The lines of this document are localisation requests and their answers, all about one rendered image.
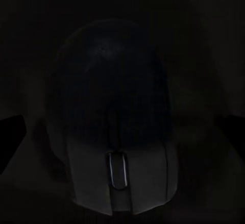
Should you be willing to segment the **mouse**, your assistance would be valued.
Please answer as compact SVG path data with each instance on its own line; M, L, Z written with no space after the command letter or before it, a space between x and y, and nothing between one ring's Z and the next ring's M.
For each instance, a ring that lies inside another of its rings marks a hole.
M89 23L61 45L45 120L75 204L137 215L175 195L179 157L167 77L151 35L124 19Z

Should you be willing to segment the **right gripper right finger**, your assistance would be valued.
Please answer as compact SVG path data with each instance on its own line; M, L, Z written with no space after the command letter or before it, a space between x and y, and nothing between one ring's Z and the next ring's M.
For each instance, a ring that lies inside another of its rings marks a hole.
M224 132L245 163L245 118L229 115Z

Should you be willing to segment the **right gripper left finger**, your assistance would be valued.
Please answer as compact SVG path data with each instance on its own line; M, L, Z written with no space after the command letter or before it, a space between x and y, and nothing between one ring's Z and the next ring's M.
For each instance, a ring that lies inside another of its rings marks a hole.
M0 120L0 176L27 133L22 115Z

